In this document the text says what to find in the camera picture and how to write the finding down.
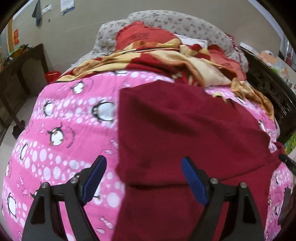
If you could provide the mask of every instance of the paper notice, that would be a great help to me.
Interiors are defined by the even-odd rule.
[[[61,14],[65,14],[75,8],[74,0],[61,0]]]

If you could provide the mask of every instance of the dark wooden furniture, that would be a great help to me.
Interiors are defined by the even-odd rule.
[[[4,90],[8,87],[9,80],[12,75],[16,74],[18,77],[18,80],[24,89],[24,92],[29,97],[31,92],[30,88],[26,84],[26,81],[24,79],[24,76],[22,74],[22,65],[28,60],[28,59],[34,59],[34,60],[41,60],[41,65],[44,70],[44,73],[48,72],[47,63],[45,60],[44,50],[43,50],[43,44],[39,44],[31,49],[28,49],[26,52],[24,52],[19,57],[12,60],[11,63],[8,64],[8,66],[5,67],[0,72],[0,101],[3,103],[5,109],[7,110],[8,114],[12,117],[12,119],[15,121],[17,127],[19,128],[19,131],[23,131],[25,126],[24,122],[20,122],[18,118],[16,117],[16,113],[11,109],[9,106],[9,103],[7,99],[4,96]],[[0,118],[0,125],[2,125],[4,128],[8,128],[10,124],[5,123]]]
[[[278,141],[285,143],[296,130],[296,95],[264,62],[248,50],[242,51],[249,61],[247,80],[273,104],[274,115],[281,130]]]

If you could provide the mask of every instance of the pink quilt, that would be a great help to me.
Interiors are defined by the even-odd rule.
[[[91,166],[98,155],[107,158],[107,170],[86,214],[101,241],[112,240],[125,185],[114,169],[118,163],[119,89],[155,80],[172,79],[145,71],[114,71],[70,83],[46,86],[37,98],[27,128],[19,136],[6,169],[2,191],[2,212],[15,241],[21,240],[33,196],[40,183],[67,182],[75,173]],[[208,87],[208,94],[222,92],[225,98],[243,105],[271,137],[270,151],[275,151],[274,123],[260,106],[234,97],[229,87]],[[266,240],[279,230],[276,225],[285,187],[291,176],[282,164],[274,172],[270,186]],[[75,240],[64,205],[60,205],[69,241]]]

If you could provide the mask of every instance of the red bucket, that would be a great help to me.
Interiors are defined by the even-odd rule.
[[[56,82],[56,80],[61,76],[60,71],[51,71],[45,74],[45,79],[48,84]]]

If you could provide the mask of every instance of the wall outlet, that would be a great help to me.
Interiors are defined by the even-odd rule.
[[[50,11],[52,9],[52,6],[51,5],[49,5],[49,6],[47,6],[46,8],[44,8],[41,12],[42,12],[42,15],[43,14],[45,14],[45,13],[47,13],[48,11]]]

